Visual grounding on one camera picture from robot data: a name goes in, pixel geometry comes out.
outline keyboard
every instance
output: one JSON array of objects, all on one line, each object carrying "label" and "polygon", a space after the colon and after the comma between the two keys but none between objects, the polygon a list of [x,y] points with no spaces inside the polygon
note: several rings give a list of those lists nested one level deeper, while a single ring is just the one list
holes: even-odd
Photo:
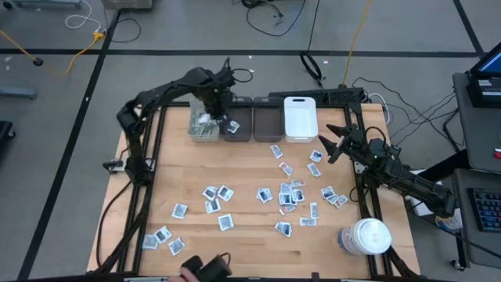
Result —
[{"label": "keyboard", "polygon": [[306,91],[271,92],[269,96],[312,97],[317,106],[333,106],[346,103],[361,103],[365,99],[363,88],[320,89]]},{"label": "keyboard", "polygon": [[468,188],[478,229],[501,232],[501,189]]}]

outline dark storage bin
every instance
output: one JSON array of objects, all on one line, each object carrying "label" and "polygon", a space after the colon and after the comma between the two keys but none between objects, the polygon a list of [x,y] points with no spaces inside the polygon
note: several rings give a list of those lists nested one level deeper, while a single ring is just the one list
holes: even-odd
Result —
[{"label": "dark storage bin", "polygon": [[254,98],[254,140],[278,143],[284,133],[283,98]]},{"label": "dark storage bin", "polygon": [[240,127],[235,134],[228,131],[228,125],[221,125],[221,137],[227,142],[248,142],[252,137],[252,99],[249,97],[235,97],[228,109],[229,117]]}]

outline white cable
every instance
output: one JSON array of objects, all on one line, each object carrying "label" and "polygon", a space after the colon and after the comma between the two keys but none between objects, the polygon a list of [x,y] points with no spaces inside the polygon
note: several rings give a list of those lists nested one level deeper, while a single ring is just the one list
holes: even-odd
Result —
[{"label": "white cable", "polygon": [[390,123],[390,111],[388,110],[388,105],[386,104],[386,101],[384,100],[383,96],[381,96],[379,93],[372,93],[369,95],[369,98],[372,96],[378,96],[383,101],[383,105],[386,108],[386,115],[387,115],[386,124],[389,124]]},{"label": "white cable", "polygon": [[[87,1],[85,1],[85,0],[81,0],[81,1],[87,5],[87,7],[88,7],[88,15],[87,16],[71,15],[71,16],[67,17],[66,20],[64,20],[64,24],[66,24],[66,26],[68,28],[77,29],[77,28],[80,28],[81,26],[83,26],[88,20],[90,20],[90,21],[93,21],[94,23],[96,23],[96,24],[99,25],[97,27],[97,29],[96,29],[96,32],[100,31],[101,30],[101,23],[99,21],[97,21],[97,20],[94,20],[94,19],[90,18],[90,16],[92,15],[92,7],[90,6],[90,4],[87,3]],[[81,22],[80,24],[76,25],[76,26],[71,26],[71,25],[68,24],[68,20],[70,18],[73,18],[73,17],[82,18],[82,19],[84,19],[84,21]]]}]

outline desk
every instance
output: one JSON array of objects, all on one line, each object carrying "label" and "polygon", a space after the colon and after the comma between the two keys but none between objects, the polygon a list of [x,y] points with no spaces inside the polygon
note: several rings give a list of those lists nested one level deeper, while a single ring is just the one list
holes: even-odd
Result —
[{"label": "desk", "polygon": [[[480,244],[496,253],[501,253],[501,233],[481,232],[478,230],[470,198],[468,197],[468,188],[499,188],[501,175],[494,175],[484,172],[472,172],[466,169],[456,169],[452,177],[452,187],[461,207],[461,218],[463,219],[464,237],[471,242]],[[501,260],[493,255],[487,254],[477,248],[465,245],[467,257],[472,262],[501,269]]]},{"label": "desk", "polygon": [[456,168],[501,173],[501,161],[494,157],[494,148],[501,147],[498,136],[498,132],[501,133],[501,109],[473,107],[466,89],[470,82],[466,74],[456,73],[452,81],[466,149],[421,172],[420,176],[438,181],[451,175]]},{"label": "desk", "polygon": [[[366,104],[362,105],[362,109],[366,127],[377,126],[387,134],[381,106]],[[325,125],[344,125],[344,111],[318,109],[317,116],[320,134],[329,136],[334,141],[338,140]],[[312,272],[318,272],[322,278],[369,278],[366,257],[346,255],[334,241],[341,227],[360,219],[358,205],[348,202],[341,210],[337,210],[323,200],[320,194],[321,188],[332,185],[338,194],[348,195],[355,185],[348,157],[343,155],[332,165],[324,157],[317,165],[322,176],[315,178],[306,165],[310,163],[308,157],[313,149],[324,151],[318,139],[308,144],[282,141],[279,146],[284,156],[276,160],[269,149],[269,143],[226,143],[222,140],[216,143],[194,143],[186,133],[188,122],[188,107],[167,109],[146,227],[146,233],[153,233],[162,226],[167,226],[173,233],[173,238],[181,237],[186,247],[175,257],[172,257],[166,243],[157,250],[144,250],[140,275],[176,274],[180,265],[192,255],[199,255],[204,262],[208,262],[216,254],[227,251],[232,255],[230,268],[235,277],[309,278]],[[376,131],[370,131],[369,137],[379,136]],[[122,136],[117,155],[125,146]],[[278,168],[281,161],[294,169],[292,177],[287,178]],[[295,211],[281,216],[277,200],[279,184],[290,181],[291,178],[306,181],[306,201],[301,202]],[[125,174],[110,177],[103,207],[106,207],[127,181]],[[202,192],[208,185],[222,184],[234,190],[235,194],[230,202],[221,202],[221,212],[208,215]],[[270,188],[274,196],[274,200],[266,204],[256,199],[258,188],[263,187]],[[378,193],[384,221],[394,238],[395,250],[410,269],[419,273],[402,197],[384,188],[379,189]],[[106,217],[102,259],[108,256],[122,236],[129,201],[130,190],[114,203]],[[319,205],[318,226],[301,227],[299,218],[309,217],[310,202],[317,202]],[[171,217],[176,203],[188,205],[184,220]],[[232,214],[235,228],[221,232],[217,217],[227,213]],[[274,230],[278,221],[292,223],[291,238]],[[135,239],[132,239],[126,270],[131,268],[134,247]],[[96,268],[95,248],[96,244],[88,269]]]}]

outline yellow cable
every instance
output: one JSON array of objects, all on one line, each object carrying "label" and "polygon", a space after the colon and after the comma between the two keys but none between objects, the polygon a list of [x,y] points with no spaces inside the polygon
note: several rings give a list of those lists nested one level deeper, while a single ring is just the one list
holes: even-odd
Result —
[{"label": "yellow cable", "polygon": [[[12,44],[14,44],[19,50],[21,50],[21,52],[23,52],[26,56],[29,56],[33,61],[36,61],[37,58],[32,56],[30,53],[28,53],[25,49],[23,49],[23,47],[21,47],[21,45],[17,44],[17,42],[15,42],[12,38],[10,38],[3,30],[0,29],[0,35],[2,35],[3,37],[7,38],[7,40],[9,40]],[[77,55],[73,56],[73,58],[71,58],[71,61],[70,61],[70,65],[68,66],[68,68],[66,69],[66,71],[64,71],[63,73],[59,72],[58,70],[55,70],[51,67],[47,67],[45,65],[41,65],[45,70],[47,71],[50,71],[50,72],[53,72],[53,73],[56,73],[56,74],[61,74],[61,75],[67,75],[70,73],[71,71],[71,68],[73,67],[73,64],[74,64],[74,61],[83,53],[87,52],[90,48],[93,47],[93,45],[95,43],[97,43],[99,40],[101,40],[102,38],[104,38],[104,33],[101,33],[101,32],[94,32],[93,34],[93,40],[92,40],[92,43],[91,45],[89,45],[87,48],[81,50],[79,53],[77,53]]]},{"label": "yellow cable", "polygon": [[355,43],[357,42],[357,38],[359,37],[359,33],[360,30],[362,29],[363,22],[366,21],[367,13],[369,12],[369,7],[371,2],[372,0],[367,0],[366,8],[363,11],[363,16],[359,23],[359,28],[357,28],[357,32],[355,33],[355,37],[353,38],[353,42],[351,42],[350,53],[348,54],[348,61],[346,62],[346,70],[344,70],[343,85],[346,85],[346,78],[348,77],[348,69],[350,68],[351,54],[353,53],[353,49],[355,48]]}]

